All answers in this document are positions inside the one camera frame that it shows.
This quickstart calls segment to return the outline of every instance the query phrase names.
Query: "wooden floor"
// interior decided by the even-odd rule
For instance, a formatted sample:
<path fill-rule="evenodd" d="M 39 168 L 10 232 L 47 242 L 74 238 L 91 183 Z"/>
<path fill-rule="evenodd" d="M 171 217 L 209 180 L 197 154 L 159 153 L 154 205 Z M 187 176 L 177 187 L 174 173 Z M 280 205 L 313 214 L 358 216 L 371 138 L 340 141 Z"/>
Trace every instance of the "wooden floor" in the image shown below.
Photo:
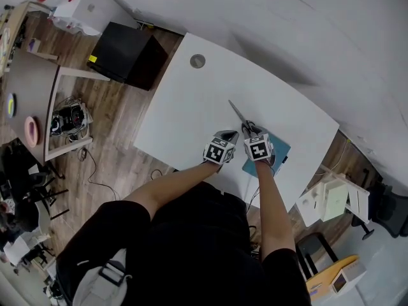
<path fill-rule="evenodd" d="M 154 89 L 146 92 L 114 81 L 78 79 L 72 82 L 70 78 L 63 78 L 57 95 L 59 101 L 72 94 L 86 103 L 94 119 L 91 124 L 91 135 L 94 141 L 87 148 L 98 167 L 91 181 L 111 186 L 117 191 L 119 198 L 124 198 L 132 190 L 151 180 L 150 175 L 153 170 L 159 169 L 163 174 L 173 170 L 168 165 L 136 149 L 132 144 L 156 87 L 182 40 L 182 36 L 174 33 L 159 29 L 146 30 L 152 31 L 169 54 L 166 64 L 156 79 Z M 35 14 L 29 17 L 26 36 L 25 45 L 29 39 L 37 38 L 41 41 L 39 52 L 58 55 L 57 63 L 61 66 L 79 69 L 88 69 L 87 58 L 98 40 L 81 34 L 68 34 Z M 4 86 L 1 92 L 1 106 L 4 104 L 3 92 Z M 0 120 L 0 143 L 5 143 L 13 139 L 15 134 L 8 126 L 2 110 Z M 325 165 L 331 167 L 337 162 L 345 141 L 346 139 L 338 133 L 323 161 Z M 69 192 L 62 195 L 52 206 L 52 215 L 66 208 L 70 209 L 70 212 L 52 221 L 52 229 L 55 233 L 52 237 L 52 244 L 55 251 L 59 253 L 98 207 L 106 201 L 114 200 L 114 197 L 109 188 L 89 183 L 88 178 L 95 170 L 90 156 L 81 162 L 76 152 L 70 152 L 54 161 L 59 171 L 66 176 L 66 180 L 57 180 L 54 189 L 69 189 Z M 377 176 L 371 164 L 355 147 L 349 144 L 336 170 L 350 174 L 353 180 L 360 184 L 364 168 L 370 170 L 370 179 Z M 318 176 L 314 177 L 310 184 L 319 179 Z M 318 230 L 324 233 L 330 243 L 338 239 L 351 221 L 349 215 L 343 215 L 306 229 L 294 208 L 290 211 L 290 216 L 296 238 Z M 257 226 L 253 240 L 259 243 L 259 210 L 251 208 L 249 221 Z"/>

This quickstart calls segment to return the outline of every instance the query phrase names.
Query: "white strap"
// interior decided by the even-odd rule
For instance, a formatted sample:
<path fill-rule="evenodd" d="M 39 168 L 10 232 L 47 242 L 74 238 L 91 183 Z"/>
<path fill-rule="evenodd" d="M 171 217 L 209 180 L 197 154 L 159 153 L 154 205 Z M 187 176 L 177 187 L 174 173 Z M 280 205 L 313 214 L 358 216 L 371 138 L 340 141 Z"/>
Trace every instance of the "white strap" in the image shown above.
<path fill-rule="evenodd" d="M 111 261 L 119 262 L 123 268 L 126 268 L 126 250 L 121 249 Z M 103 269 L 103 275 L 114 282 L 120 282 L 124 276 L 122 271 L 109 263 L 89 270 L 79 283 L 73 306 L 120 306 L 122 304 L 128 290 L 126 279 L 117 286 L 99 274 L 101 269 Z"/>

